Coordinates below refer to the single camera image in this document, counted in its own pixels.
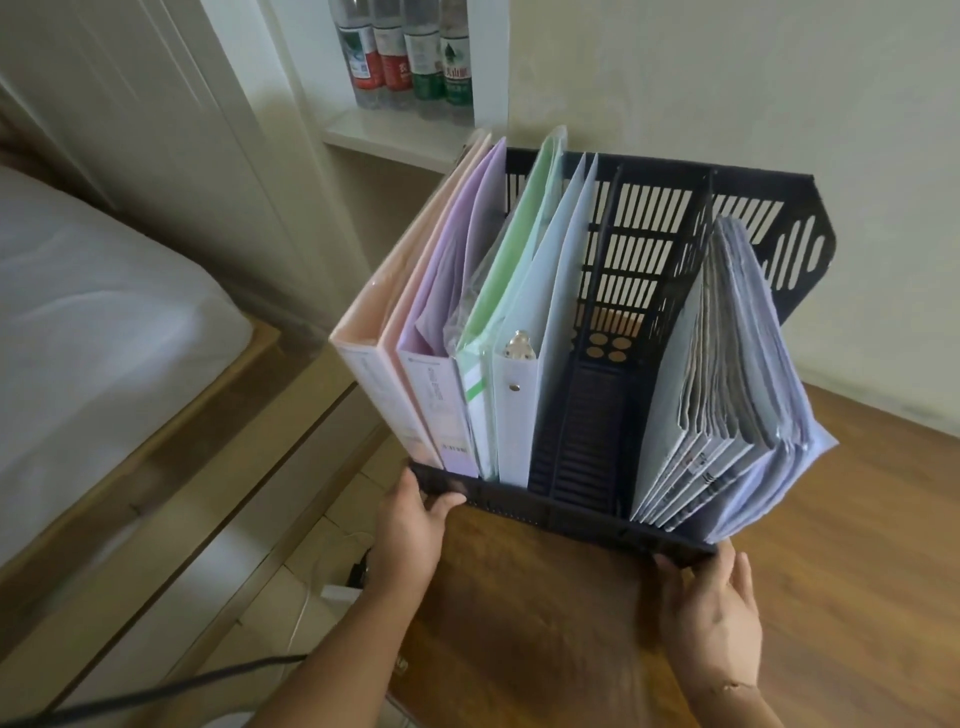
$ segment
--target wooden bed frame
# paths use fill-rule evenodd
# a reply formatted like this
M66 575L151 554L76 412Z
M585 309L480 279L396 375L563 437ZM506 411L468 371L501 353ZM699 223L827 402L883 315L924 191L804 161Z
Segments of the wooden bed frame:
M0 658L0 721L151 687L202 662L359 472L386 435L376 409L332 347L295 358L270 400Z
M55 594L176 492L276 394L271 373L301 368L280 351L280 333L247 317L250 343L196 398L0 567L0 658L45 613Z

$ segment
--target mattress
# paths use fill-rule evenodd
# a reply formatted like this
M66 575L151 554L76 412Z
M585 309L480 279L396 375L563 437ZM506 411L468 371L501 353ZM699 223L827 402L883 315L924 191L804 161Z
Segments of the mattress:
M0 565L199 395L251 335L200 266L0 168Z

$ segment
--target hand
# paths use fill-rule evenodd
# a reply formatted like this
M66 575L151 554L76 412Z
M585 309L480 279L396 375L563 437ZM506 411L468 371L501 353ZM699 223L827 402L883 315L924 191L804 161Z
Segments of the hand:
M367 589L411 595L419 604L440 562L446 514L466 500L445 493L427 510L417 477L404 469L377 509Z
M662 584L660 638L691 707L735 688L755 688L762 628L746 553L729 540L684 583L665 556L654 559Z

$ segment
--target shelf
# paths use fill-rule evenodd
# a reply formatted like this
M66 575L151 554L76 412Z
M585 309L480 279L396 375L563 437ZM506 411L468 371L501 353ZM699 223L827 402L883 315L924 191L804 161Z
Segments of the shelf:
M451 121L426 121L413 111L351 109L327 124L321 139L355 152L446 173L472 133L473 129Z

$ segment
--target wooden table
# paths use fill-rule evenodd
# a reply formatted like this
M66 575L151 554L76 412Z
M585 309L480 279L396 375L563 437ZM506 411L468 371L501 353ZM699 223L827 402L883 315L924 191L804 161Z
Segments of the wooden table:
M658 590L650 561L457 508L391 695L422 728L696 726Z
M734 539L790 728L960 725L960 441L807 388L841 442ZM457 508L401 654L421 728L694 726L653 566Z

